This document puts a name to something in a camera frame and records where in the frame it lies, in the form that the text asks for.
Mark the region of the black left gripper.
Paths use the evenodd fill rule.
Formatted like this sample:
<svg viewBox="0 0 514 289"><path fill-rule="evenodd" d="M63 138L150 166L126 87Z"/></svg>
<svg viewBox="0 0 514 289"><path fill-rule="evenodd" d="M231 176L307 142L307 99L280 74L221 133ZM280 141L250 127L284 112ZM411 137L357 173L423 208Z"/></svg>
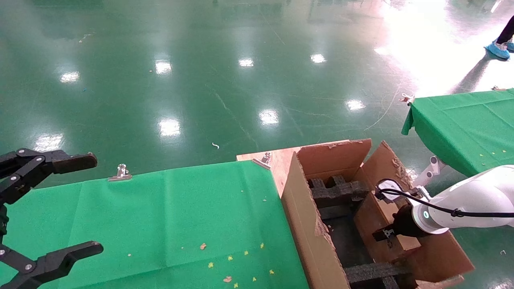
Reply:
<svg viewBox="0 0 514 289"><path fill-rule="evenodd" d="M52 174L91 169L97 164L97 157L93 153L68 155L63 150L42 153L18 149L1 155L0 237L7 234L9 221L4 204L14 204ZM84 242L31 260L4 244L0 249L0 261L18 271L1 286L2 289L37 289L45 283L68 276L77 261L104 251L99 242Z"/></svg>

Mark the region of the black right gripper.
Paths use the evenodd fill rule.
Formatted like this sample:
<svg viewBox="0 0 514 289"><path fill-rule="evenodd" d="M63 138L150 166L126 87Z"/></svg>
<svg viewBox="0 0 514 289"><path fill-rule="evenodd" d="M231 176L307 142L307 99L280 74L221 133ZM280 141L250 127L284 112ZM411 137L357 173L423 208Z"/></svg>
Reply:
<svg viewBox="0 0 514 289"><path fill-rule="evenodd" d="M371 234L375 241L385 241L395 235L403 235L413 238L420 238L423 236L423 230L417 225L417 223L415 223L412 205L403 205L396 213L393 213L392 216L394 219L392 227L384 227Z"/></svg>

